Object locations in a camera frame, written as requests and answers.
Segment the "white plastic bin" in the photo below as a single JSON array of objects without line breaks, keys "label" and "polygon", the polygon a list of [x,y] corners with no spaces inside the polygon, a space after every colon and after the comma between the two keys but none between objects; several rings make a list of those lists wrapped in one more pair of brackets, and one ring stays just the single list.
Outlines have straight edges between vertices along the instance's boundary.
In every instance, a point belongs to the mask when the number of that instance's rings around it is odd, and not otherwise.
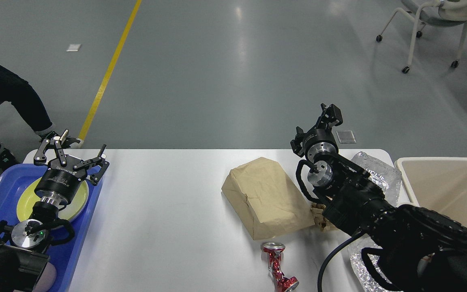
[{"label": "white plastic bin", "polygon": [[411,202],[467,227],[467,158],[406,157],[395,166]]}]

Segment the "crumpled paper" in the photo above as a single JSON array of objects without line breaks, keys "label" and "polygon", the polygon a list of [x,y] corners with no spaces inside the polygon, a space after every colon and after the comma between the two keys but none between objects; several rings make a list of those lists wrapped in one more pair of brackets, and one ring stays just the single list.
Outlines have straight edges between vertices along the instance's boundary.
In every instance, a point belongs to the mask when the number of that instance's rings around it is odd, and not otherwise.
[{"label": "crumpled paper", "polygon": [[253,240],[314,224],[309,204],[276,161],[260,157],[230,170],[221,189]]},{"label": "crumpled paper", "polygon": [[320,227],[321,231],[338,230],[334,224],[324,217],[323,213],[325,209],[326,205],[324,204],[311,203],[311,212],[313,213],[315,225]]}]

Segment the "chair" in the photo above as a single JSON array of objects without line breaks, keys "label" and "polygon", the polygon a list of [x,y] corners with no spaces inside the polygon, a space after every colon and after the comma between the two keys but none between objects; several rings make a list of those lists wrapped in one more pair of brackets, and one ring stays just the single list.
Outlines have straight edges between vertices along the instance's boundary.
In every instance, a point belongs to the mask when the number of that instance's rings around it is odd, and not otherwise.
[{"label": "chair", "polygon": [[404,74],[410,71],[413,59],[413,48],[416,44],[416,39],[422,37],[422,29],[428,24],[430,26],[459,26],[464,24],[462,28],[459,48],[457,50],[456,59],[452,62],[451,67],[456,68],[459,65],[460,58],[462,56],[462,48],[464,46],[464,40],[467,32],[467,0],[429,0],[421,5],[416,4],[413,0],[401,0],[410,11],[407,12],[403,8],[398,7],[392,13],[387,25],[383,28],[382,32],[376,37],[377,42],[383,40],[383,32],[390,24],[396,13],[405,15],[409,20],[413,22],[412,36],[410,40],[410,51],[408,53],[408,61],[406,67],[401,72]]}]

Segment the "gray floor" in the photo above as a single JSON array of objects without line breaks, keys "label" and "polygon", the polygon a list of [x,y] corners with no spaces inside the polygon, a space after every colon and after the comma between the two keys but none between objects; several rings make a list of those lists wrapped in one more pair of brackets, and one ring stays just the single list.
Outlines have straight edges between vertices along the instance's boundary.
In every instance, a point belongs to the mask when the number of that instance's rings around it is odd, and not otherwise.
[{"label": "gray floor", "polygon": [[[0,64],[78,134],[134,0],[0,1]],[[467,40],[427,26],[401,74],[411,23],[390,0],[144,0],[85,148],[288,148],[320,103],[357,144],[399,157],[467,157]],[[82,43],[80,52],[65,52]],[[37,136],[11,105],[0,140],[23,159]]]}]

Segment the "aluminum foil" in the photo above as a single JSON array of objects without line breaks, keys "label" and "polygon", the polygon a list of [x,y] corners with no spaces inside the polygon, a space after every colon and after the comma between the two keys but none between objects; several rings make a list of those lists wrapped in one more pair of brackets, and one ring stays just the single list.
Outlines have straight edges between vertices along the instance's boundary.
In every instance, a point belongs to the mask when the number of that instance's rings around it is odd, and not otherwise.
[{"label": "aluminum foil", "polygon": [[[365,170],[367,170],[371,176],[370,179],[373,183],[381,187],[385,194],[385,200],[389,204],[396,206],[399,199],[399,192],[401,189],[401,172],[396,168],[384,163],[383,161],[369,156],[365,152],[358,152],[352,158],[354,163],[358,164]],[[384,292],[388,291],[379,286],[372,276],[367,272],[365,264],[363,264],[361,258],[361,250],[364,247],[374,247],[379,248],[374,241],[368,236],[365,235],[360,239],[356,240],[352,244],[349,244],[348,252],[351,260],[352,270],[358,277],[360,284],[362,285],[365,292]],[[378,257],[376,255],[369,255],[371,257],[372,263],[376,267],[376,270],[382,275],[384,279],[386,277],[381,273],[381,270],[376,265]]]}]

